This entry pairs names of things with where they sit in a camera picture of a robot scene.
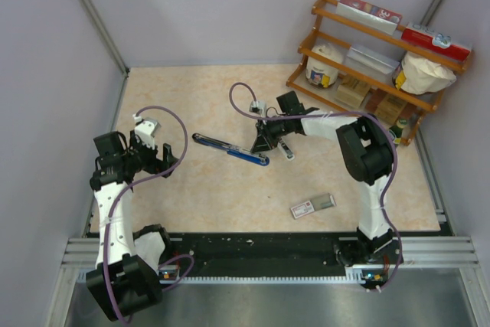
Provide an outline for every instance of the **small box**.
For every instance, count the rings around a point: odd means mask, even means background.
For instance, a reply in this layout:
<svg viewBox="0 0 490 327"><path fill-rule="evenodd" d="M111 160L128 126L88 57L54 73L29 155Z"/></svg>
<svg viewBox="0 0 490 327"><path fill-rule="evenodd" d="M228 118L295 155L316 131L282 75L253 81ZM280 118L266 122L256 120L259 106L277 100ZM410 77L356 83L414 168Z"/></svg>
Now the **small box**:
<svg viewBox="0 0 490 327"><path fill-rule="evenodd" d="M368 83L347 75L343 78L341 85L338 86L335 99L357 109L370 89L371 86Z"/></svg>
<svg viewBox="0 0 490 327"><path fill-rule="evenodd" d="M300 217L306 216L307 214L311 214L315 211L320 211L325 208L334 207L336 205L334 196L330 193L325 195L319 195L318 197L314 197L306 202L301 204L297 204L296 206L291 207L291 213L295 220Z"/></svg>
<svg viewBox="0 0 490 327"><path fill-rule="evenodd" d="M387 95L387 92L380 90L379 88L375 90L372 94L371 97L369 98L369 101L366 103L366 106L364 109L369 112L374 114L376 112L377 106L380 104L381 101L383 101L383 98ZM406 120L409 120L411 116L417 111L417 107L415 105L412 105L411 103L408 103L401 114L398 116L399 118L404 118Z"/></svg>
<svg viewBox="0 0 490 327"><path fill-rule="evenodd" d="M405 100L387 93L377 105L374 115L392 126L407 104Z"/></svg>
<svg viewBox="0 0 490 327"><path fill-rule="evenodd" d="M395 32L402 18L402 15L394 11L362 0L340 0L335 13L387 34Z"/></svg>
<svg viewBox="0 0 490 327"><path fill-rule="evenodd" d="M393 72L398 68L400 62L365 46L355 44L349 49L344 65L388 84L391 82Z"/></svg>
<svg viewBox="0 0 490 327"><path fill-rule="evenodd" d="M446 36L426 26L421 26L410 22L403 33L402 40L424 47L434 51L437 54L451 57L458 61L464 61L469 53L472 52L472 46L454 41L450 36Z"/></svg>

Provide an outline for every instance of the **blue handled screwdriver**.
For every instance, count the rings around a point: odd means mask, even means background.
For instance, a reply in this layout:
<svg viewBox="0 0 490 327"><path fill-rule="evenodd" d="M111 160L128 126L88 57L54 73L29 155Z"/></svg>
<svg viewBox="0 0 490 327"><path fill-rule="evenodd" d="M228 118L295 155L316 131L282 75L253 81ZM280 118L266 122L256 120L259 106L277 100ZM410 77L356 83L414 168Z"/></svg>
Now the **blue handled screwdriver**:
<svg viewBox="0 0 490 327"><path fill-rule="evenodd" d="M262 153L252 153L249 149L244 149L242 147L231 145L230 143L219 141L214 138L209 138L199 133L194 133L192 135L192 139L196 143L204 146L214 147L216 149L222 149L226 151L228 155L238 157L239 159L246 160L254 164L258 164L261 166L268 166L269 164L269 158Z"/></svg>

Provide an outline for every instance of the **blue handle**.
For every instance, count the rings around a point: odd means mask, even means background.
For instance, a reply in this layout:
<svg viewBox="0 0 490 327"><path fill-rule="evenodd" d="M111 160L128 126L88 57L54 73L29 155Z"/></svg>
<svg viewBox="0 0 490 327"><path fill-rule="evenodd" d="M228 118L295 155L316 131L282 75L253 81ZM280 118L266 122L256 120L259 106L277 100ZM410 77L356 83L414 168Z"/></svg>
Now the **blue handle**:
<svg viewBox="0 0 490 327"><path fill-rule="evenodd" d="M261 166L268 166L268 164L269 164L269 158L268 157L266 158L265 161L263 161L258 157L246 155L246 154L236 152L236 151L227 151L227 154L238 157L239 159L242 159L242 160L246 160L248 162L252 162L254 164L261 165Z"/></svg>
<svg viewBox="0 0 490 327"><path fill-rule="evenodd" d="M209 146L209 147L213 147L213 148L215 148L215 149L222 149L222 150L224 150L224 151L227 151L227 150L228 150L228 148L227 148L227 147L219 146L219 145L217 145L217 144L215 144L215 143L212 143L212 142L206 141L206 140L204 140L204 139L195 139L195 141L196 141L197 143L202 144L203 146Z"/></svg>

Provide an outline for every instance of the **white container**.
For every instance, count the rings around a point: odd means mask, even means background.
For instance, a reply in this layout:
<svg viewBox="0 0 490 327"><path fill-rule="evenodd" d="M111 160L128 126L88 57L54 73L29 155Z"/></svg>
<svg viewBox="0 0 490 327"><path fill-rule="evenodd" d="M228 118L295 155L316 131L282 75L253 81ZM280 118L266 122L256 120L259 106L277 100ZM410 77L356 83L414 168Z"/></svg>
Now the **white container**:
<svg viewBox="0 0 490 327"><path fill-rule="evenodd" d="M332 44L316 45L312 51L339 64L344 60L344 55ZM312 57L306 64L306 78L308 82L317 87L328 87L335 83L338 77L338 69L322 63Z"/></svg>
<svg viewBox="0 0 490 327"><path fill-rule="evenodd" d="M400 62L365 46L355 44L349 49L344 65L380 82L390 83Z"/></svg>
<svg viewBox="0 0 490 327"><path fill-rule="evenodd" d="M440 91L456 81L449 68L413 53L405 55L397 72L396 88L416 95Z"/></svg>

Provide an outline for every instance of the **bottle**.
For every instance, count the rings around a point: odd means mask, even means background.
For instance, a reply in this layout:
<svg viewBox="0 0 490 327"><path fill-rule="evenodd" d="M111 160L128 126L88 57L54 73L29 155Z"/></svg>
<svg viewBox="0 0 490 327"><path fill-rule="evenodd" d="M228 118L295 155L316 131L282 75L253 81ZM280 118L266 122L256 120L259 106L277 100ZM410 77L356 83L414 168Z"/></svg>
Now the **bottle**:
<svg viewBox="0 0 490 327"><path fill-rule="evenodd" d="M407 126L408 122L404 118L399 118L398 121L388 129L388 133L390 133L391 139L397 147L401 142L401 135L403 133L403 128Z"/></svg>

